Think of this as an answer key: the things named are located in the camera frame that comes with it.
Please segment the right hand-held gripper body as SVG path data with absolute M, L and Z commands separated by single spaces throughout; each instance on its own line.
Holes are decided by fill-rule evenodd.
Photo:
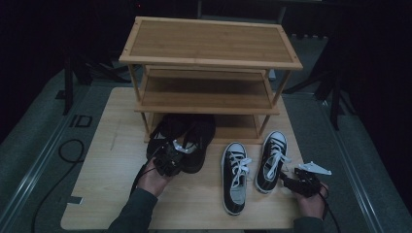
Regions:
M 297 175 L 298 180 L 293 191 L 304 197 L 311 197 L 320 192 L 321 182 L 317 178 L 317 175 L 332 175 L 330 170 L 313 161 L 299 164 L 298 167 L 294 169 L 294 173 Z

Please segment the black metal stand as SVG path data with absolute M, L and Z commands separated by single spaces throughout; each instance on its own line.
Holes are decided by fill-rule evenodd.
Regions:
M 342 73 L 323 71 L 318 75 L 311 74 L 308 79 L 285 89 L 283 93 L 292 94 L 313 83 L 319 83 L 313 95 L 316 100 L 320 101 L 326 101 L 328 96 L 331 96 L 329 121 L 335 130 L 339 130 L 338 115 L 341 113 L 340 103 L 343 103 L 352 115 L 356 114 L 355 110 L 341 93 L 342 82 Z
M 69 114 L 74 103 L 73 75 L 76 75 L 80 83 L 91 84 L 92 77 L 89 70 L 96 70 L 104 78 L 116 83 L 129 83 L 129 80 L 118 76 L 118 72 L 125 70 L 124 67 L 109 69 L 82 54 L 66 56 L 64 60 L 64 88 L 59 90 L 55 96 L 56 99 L 64 101 L 64 116 Z

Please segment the black lace-up shoe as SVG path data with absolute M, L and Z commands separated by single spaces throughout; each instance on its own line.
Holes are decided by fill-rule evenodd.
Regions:
M 190 127 L 191 116 L 184 114 L 167 114 L 150 135 L 147 146 L 147 158 L 161 158 L 171 155 L 174 160 L 180 161 L 183 154 L 175 149 L 173 142 L 183 136 Z
M 182 171 L 189 174 L 201 170 L 206 150 L 216 133 L 216 121 L 214 115 L 194 115 L 192 125 L 186 133 L 183 148 Z

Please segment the person's right hand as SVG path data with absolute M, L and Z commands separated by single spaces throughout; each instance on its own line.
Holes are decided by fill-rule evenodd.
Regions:
M 325 183 L 321 183 L 320 192 L 311 197 L 305 197 L 296 192 L 293 194 L 302 216 L 315 217 L 320 220 L 325 218 L 327 195 L 328 186 Z

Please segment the person's left hand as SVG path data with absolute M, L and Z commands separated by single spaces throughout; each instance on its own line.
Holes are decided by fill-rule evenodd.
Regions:
M 136 187 L 144 189 L 155 197 L 158 197 L 172 180 L 172 177 L 161 176 L 155 168 L 154 161 L 151 159 L 143 175 L 138 180 Z

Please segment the black and white canvas sneaker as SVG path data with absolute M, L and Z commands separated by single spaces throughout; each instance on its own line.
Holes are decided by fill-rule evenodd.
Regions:
M 238 216 L 245 207 L 248 165 L 251 162 L 252 159 L 248 157 L 241 143 L 233 142 L 223 152 L 223 207 L 229 215 Z
M 282 132 L 273 131 L 266 137 L 255 177 L 255 186 L 259 192 L 267 194 L 273 191 L 284 163 L 291 162 L 287 152 L 288 142 Z

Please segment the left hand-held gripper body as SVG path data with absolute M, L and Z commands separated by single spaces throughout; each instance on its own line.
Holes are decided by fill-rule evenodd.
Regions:
M 161 176 L 173 177 L 181 171 L 196 173 L 198 168 L 194 164 L 189 164 L 189 155 L 193 152 L 194 149 L 185 149 L 176 140 L 166 142 L 154 151 L 154 166 Z

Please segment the wooden three-tier shoe rack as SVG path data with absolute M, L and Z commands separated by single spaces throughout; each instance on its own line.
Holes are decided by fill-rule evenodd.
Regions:
M 218 144 L 262 143 L 280 113 L 270 72 L 302 67 L 279 24 L 166 17 L 136 17 L 120 62 L 143 69 L 131 79 L 148 133 L 165 114 L 211 114 Z

